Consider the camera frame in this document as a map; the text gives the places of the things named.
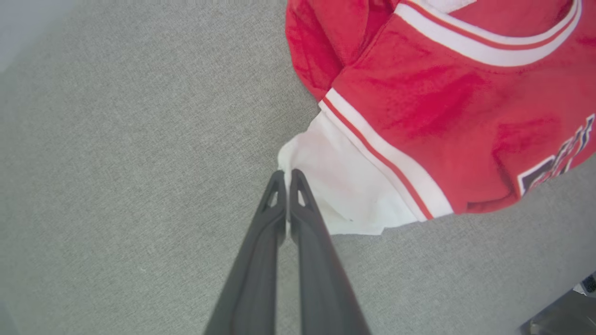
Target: gray carpet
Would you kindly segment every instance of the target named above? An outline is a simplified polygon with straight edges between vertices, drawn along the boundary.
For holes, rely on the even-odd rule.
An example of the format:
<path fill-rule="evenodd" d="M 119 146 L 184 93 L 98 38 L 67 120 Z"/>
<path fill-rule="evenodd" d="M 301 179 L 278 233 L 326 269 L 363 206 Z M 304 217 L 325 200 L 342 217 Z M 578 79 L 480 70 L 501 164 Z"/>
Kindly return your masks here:
<path fill-rule="evenodd" d="M 317 107 L 284 4 L 79 4 L 0 73 L 0 300 L 21 335 L 196 334 Z M 592 159 L 520 204 L 337 236 L 374 334 L 507 334 L 596 269 Z M 278 334 L 297 334 L 281 249 Z"/>

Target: clothing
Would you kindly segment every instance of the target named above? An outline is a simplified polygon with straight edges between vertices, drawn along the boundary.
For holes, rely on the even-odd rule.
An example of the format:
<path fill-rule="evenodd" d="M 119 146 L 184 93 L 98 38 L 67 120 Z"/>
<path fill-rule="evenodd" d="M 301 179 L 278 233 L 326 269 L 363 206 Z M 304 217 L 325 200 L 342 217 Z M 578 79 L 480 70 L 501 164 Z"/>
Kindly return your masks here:
<path fill-rule="evenodd" d="M 521 1 L 511 16 L 535 16 L 515 22 L 491 19 L 490 0 L 450 14 L 394 2 L 288 5 L 294 66 L 321 113 L 279 162 L 309 178 L 331 233 L 497 210 L 596 150 L 594 1 Z"/>

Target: white fabric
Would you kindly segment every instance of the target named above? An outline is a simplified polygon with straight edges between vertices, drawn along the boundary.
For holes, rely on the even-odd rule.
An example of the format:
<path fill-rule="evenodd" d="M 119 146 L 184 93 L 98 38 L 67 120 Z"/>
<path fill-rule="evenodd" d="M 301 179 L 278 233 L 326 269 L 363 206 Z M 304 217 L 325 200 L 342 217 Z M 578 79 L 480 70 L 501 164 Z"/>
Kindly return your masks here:
<path fill-rule="evenodd" d="M 420 0 L 420 2 L 424 2 L 442 13 L 451 13 L 469 4 L 473 4 L 476 0 Z"/>
<path fill-rule="evenodd" d="M 418 204 L 413 198 L 413 194 L 410 194 L 407 187 L 403 184 L 403 181 L 391 171 L 391 169 L 381 162 L 375 154 L 371 151 L 375 151 L 380 156 L 384 157 L 390 164 L 394 165 L 404 177 L 410 182 L 414 188 L 414 192 L 418 194 L 420 199 L 424 202 L 424 205 L 429 210 L 432 217 L 437 218 L 439 216 L 448 215 L 453 213 L 453 209 L 449 204 L 449 200 L 445 197 L 443 191 L 429 175 L 428 172 L 416 162 L 412 157 L 401 152 L 396 147 L 389 144 L 383 139 L 377 132 L 368 124 L 368 122 L 362 117 L 358 111 L 352 107 L 335 89 L 331 88 L 325 96 L 330 103 L 342 114 L 346 120 L 358 130 L 362 135 L 363 139 L 357 138 L 351 130 L 349 130 L 339 119 L 334 117 L 325 103 L 319 103 L 319 106 L 326 111 L 331 121 L 334 121 L 336 126 L 347 136 L 350 141 L 358 148 L 358 150 L 381 172 L 385 175 L 387 180 L 396 188 L 399 194 L 404 199 L 410 210 L 418 221 L 426 221 L 427 217 L 423 214 L 423 211 L 418 207 Z M 362 140 L 366 141 L 369 148 L 366 148 Z"/>
<path fill-rule="evenodd" d="M 278 155 L 286 176 L 306 176 L 330 234 L 379 235 L 415 222 L 387 178 L 321 112 Z"/>

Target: dark object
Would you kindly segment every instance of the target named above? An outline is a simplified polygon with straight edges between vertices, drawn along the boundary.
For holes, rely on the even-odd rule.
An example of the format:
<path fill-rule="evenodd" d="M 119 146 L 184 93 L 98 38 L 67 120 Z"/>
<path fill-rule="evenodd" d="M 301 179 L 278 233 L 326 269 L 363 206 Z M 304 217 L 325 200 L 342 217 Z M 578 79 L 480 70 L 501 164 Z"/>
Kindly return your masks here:
<path fill-rule="evenodd" d="M 269 180 L 206 335 L 274 333 L 277 248 L 285 239 L 287 212 L 300 258 L 302 334 L 370 334 L 300 170 L 292 171 L 289 206 L 286 211 L 284 173 L 277 171 Z"/>
<path fill-rule="evenodd" d="M 592 296 L 596 292 L 596 280 L 594 280 L 594 275 L 590 275 L 588 278 L 582 281 L 583 290 L 586 294 L 591 294 Z"/>

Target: white stripe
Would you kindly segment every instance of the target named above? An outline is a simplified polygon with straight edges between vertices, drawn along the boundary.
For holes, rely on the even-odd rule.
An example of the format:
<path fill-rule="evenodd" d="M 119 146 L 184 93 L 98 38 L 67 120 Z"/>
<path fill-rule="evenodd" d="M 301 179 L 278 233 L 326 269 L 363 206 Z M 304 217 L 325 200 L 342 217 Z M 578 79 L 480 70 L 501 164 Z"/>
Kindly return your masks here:
<path fill-rule="evenodd" d="M 366 159 L 371 162 L 385 176 L 385 178 L 387 178 L 391 185 L 393 185 L 395 190 L 399 193 L 399 196 L 403 199 L 403 202 L 406 203 L 412 214 L 414 214 L 416 217 L 416 220 L 420 222 L 426 221 L 427 219 L 424 216 L 424 213 L 422 210 L 420 210 L 418 204 L 416 201 L 414 201 L 414 198 L 412 198 L 412 195 L 410 195 L 406 186 L 401 182 L 401 180 L 399 180 L 395 173 L 393 173 L 389 167 L 376 158 L 375 155 L 368 151 L 362 141 L 356 135 L 354 135 L 340 119 L 337 118 L 337 116 L 329 109 L 329 107 L 327 107 L 323 101 L 319 103 L 319 106 L 321 107 L 321 111 L 325 117 L 327 117 L 337 127 L 337 129 L 339 129 L 342 134 L 349 139 L 349 141 L 358 149 L 358 151 L 360 151 L 360 153 L 366 157 Z"/>
<path fill-rule="evenodd" d="M 354 107 L 352 107 L 352 105 L 350 105 L 349 102 L 347 102 L 335 89 L 332 88 L 329 90 L 326 97 L 333 104 L 333 106 L 362 134 L 370 146 L 372 146 L 388 161 L 393 163 L 405 175 L 405 177 L 408 178 L 433 217 L 436 218 L 438 216 L 453 213 L 453 209 L 451 208 L 451 205 L 449 204 L 449 201 L 445 197 L 443 191 L 439 188 L 429 173 L 426 172 L 426 170 L 424 170 L 420 164 L 418 164 L 418 162 L 416 162 L 412 157 L 409 157 L 407 154 L 399 151 L 397 148 L 393 147 L 381 136 L 379 136 L 379 134 L 376 133 L 376 131 L 368 124 L 368 122 L 360 115 L 360 113 L 358 113 L 358 111 L 356 111 Z M 345 128 L 345 126 L 344 128 L 340 129 L 344 130 L 346 136 L 350 136 L 352 133 L 348 128 Z M 364 145 L 361 146 L 361 151 L 363 154 L 368 152 Z M 390 178 L 389 175 L 393 176 L 390 180 L 399 180 L 399 178 L 397 178 L 397 176 L 395 176 L 391 170 L 389 170 L 390 173 L 387 175 L 386 170 L 388 167 L 382 164 L 382 162 L 376 159 L 376 157 L 374 160 L 371 159 L 371 162 L 373 162 L 373 164 L 375 164 L 375 166 L 377 166 L 388 178 Z M 409 192 L 407 192 L 407 189 L 401 182 L 394 182 L 393 184 L 403 196 L 403 199 L 407 204 L 410 205 L 410 202 L 415 204 L 414 199 Z M 422 214 L 417 205 L 411 206 L 410 208 L 417 218 Z"/>
<path fill-rule="evenodd" d="M 582 13 L 582 2 L 576 0 L 575 4 L 577 4 L 577 14 L 573 19 L 572 23 L 565 29 L 565 31 L 561 32 L 554 40 L 551 42 L 539 46 L 534 49 L 527 49 L 527 50 L 504 50 L 493 48 L 492 46 L 488 46 L 481 42 L 478 42 L 474 39 L 468 38 L 466 36 L 460 35 L 459 33 L 454 32 L 453 30 L 447 29 L 432 20 L 425 18 L 422 14 L 420 14 L 417 10 L 413 9 L 410 6 L 399 4 L 396 9 L 395 13 L 399 15 L 404 21 L 409 23 L 412 27 L 414 27 L 417 31 L 428 37 L 429 39 L 446 46 L 447 48 L 459 52 L 460 54 L 471 58 L 473 60 L 479 61 L 481 63 L 485 63 L 488 65 L 494 66 L 522 66 L 534 63 L 549 54 L 551 54 L 555 49 L 557 49 L 566 39 L 571 35 L 573 29 L 578 25 L 578 21 L 580 19 Z M 477 35 L 482 35 L 478 31 L 474 32 Z M 533 38 L 506 38 L 501 36 L 500 38 L 507 39 L 507 43 L 504 41 L 495 41 L 502 44 L 516 44 L 518 42 L 514 42 L 513 40 L 518 39 L 533 39 Z"/>
<path fill-rule="evenodd" d="M 433 8 L 432 6 L 429 6 L 424 0 L 410 0 L 410 2 L 413 2 L 417 5 L 419 5 L 420 7 L 424 8 L 429 14 L 438 18 L 441 21 L 452 24 L 462 30 L 466 30 L 474 35 L 480 36 L 480 37 L 485 38 L 489 41 L 496 42 L 499 44 L 527 45 L 527 44 L 534 44 L 534 43 L 542 42 L 542 41 L 552 37 L 559 30 L 561 30 L 569 21 L 571 21 L 571 19 L 573 18 L 573 15 L 575 14 L 575 12 L 577 12 L 578 2 L 580 2 L 580 0 L 573 0 L 573 4 L 572 4 L 571 8 L 569 9 L 569 13 L 567 13 L 567 16 L 565 16 L 564 19 L 559 21 L 559 23 L 557 23 L 554 27 L 550 28 L 545 33 L 541 33 L 540 35 L 531 36 L 531 37 L 509 37 L 509 36 L 502 36 L 502 35 L 498 35 L 495 33 L 491 33 L 489 31 L 479 28 L 477 26 L 473 26 L 472 24 L 458 20 L 457 18 L 455 18 L 451 15 L 444 14 L 444 13 L 438 11 L 437 9 Z"/>

